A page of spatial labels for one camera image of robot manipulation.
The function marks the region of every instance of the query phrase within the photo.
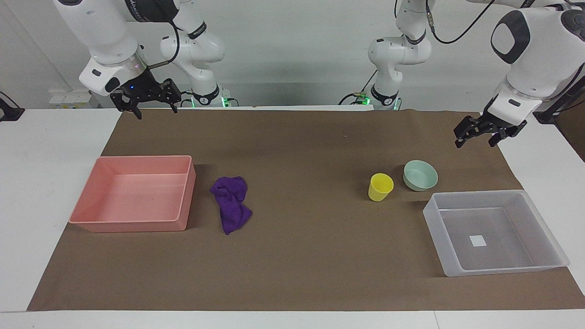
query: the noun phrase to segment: purple cloth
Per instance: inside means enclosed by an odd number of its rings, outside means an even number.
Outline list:
[[[221,226],[226,235],[241,229],[252,216],[252,212],[242,204],[248,191],[243,178],[221,177],[209,191],[219,204]]]

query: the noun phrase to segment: mint green bowl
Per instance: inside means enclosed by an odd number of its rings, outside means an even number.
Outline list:
[[[404,183],[411,190],[422,192],[435,187],[439,175],[433,166],[421,160],[412,160],[404,166]]]

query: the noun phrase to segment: white power box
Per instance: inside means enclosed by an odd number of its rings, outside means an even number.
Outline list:
[[[88,91],[53,92],[51,108],[98,108],[99,101]]]

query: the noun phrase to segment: white table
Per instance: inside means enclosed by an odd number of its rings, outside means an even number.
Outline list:
[[[348,111],[356,107],[303,109]],[[118,118],[114,109],[29,110],[18,122],[0,123],[0,328],[585,327],[585,310],[23,312]],[[501,142],[500,148],[571,260],[569,269],[585,291],[585,216],[581,208],[585,163],[554,126],[539,125],[532,117],[528,121],[518,137]],[[472,142],[465,147],[472,147]]]

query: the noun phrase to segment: pink tray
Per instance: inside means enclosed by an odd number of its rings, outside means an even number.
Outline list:
[[[100,157],[69,222],[96,233],[182,231],[194,187],[190,156]]]

